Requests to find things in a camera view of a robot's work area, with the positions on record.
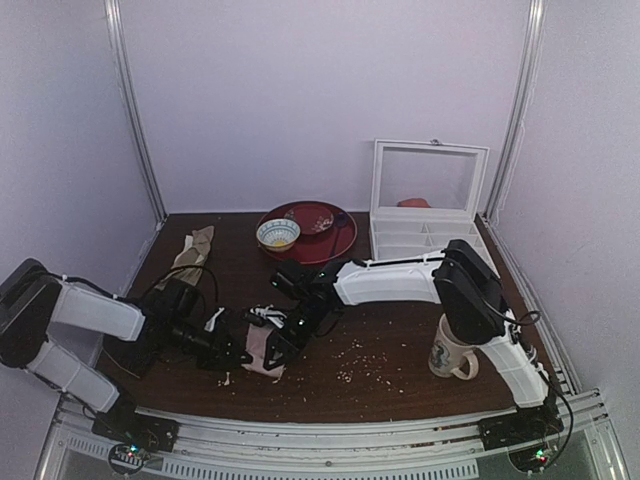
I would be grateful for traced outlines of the pink and cream underwear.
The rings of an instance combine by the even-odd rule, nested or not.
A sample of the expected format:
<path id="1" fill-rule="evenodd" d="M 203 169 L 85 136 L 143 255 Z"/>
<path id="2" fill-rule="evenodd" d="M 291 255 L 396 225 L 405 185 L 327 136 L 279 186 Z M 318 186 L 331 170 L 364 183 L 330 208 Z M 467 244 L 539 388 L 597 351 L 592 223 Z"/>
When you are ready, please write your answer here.
<path id="1" fill-rule="evenodd" d="M 244 364 L 243 368 L 248 372 L 269 377 L 274 382 L 277 382 L 284 374 L 285 367 L 279 366 L 273 370 L 266 370 L 264 368 L 267 338 L 272 332 L 273 328 L 271 326 L 249 326 L 245 350 L 252 357 L 252 361 L 249 364 Z"/>

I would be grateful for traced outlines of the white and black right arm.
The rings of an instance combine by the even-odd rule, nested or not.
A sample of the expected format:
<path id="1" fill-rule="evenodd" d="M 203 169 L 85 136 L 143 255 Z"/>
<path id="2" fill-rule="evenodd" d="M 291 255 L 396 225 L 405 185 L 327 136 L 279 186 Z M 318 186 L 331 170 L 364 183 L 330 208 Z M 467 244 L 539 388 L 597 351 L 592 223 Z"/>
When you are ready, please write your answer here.
<path id="1" fill-rule="evenodd" d="M 454 239 L 439 251 L 395 260 L 335 260 L 310 270 L 289 259 L 272 285 L 296 301 L 290 310 L 253 307 L 245 316 L 270 326 L 263 367 L 292 361 L 317 335 L 325 318 L 345 307 L 380 302 L 439 304 L 454 338 L 480 349 L 511 391 L 517 424 L 537 419 L 557 423 L 557 395 L 536 349 L 521 333 L 498 275 L 471 245 Z"/>

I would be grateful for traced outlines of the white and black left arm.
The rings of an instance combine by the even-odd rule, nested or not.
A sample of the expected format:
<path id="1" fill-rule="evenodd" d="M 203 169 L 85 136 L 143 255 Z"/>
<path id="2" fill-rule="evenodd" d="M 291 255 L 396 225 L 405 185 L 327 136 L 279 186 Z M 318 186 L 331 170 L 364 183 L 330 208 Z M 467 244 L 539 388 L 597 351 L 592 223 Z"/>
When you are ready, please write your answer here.
<path id="1" fill-rule="evenodd" d="M 137 297 L 123 297 L 77 276 L 58 275 L 24 260 L 1 284 L 1 362 L 41 378 L 98 413 L 123 402 L 125 391 L 80 357 L 65 333 L 99 337 L 116 365 L 144 377 L 161 352 L 175 348 L 203 370 L 230 371 L 252 361 L 218 309 L 203 327 L 188 319 L 203 301 L 180 279 L 192 266 L 173 267 Z"/>

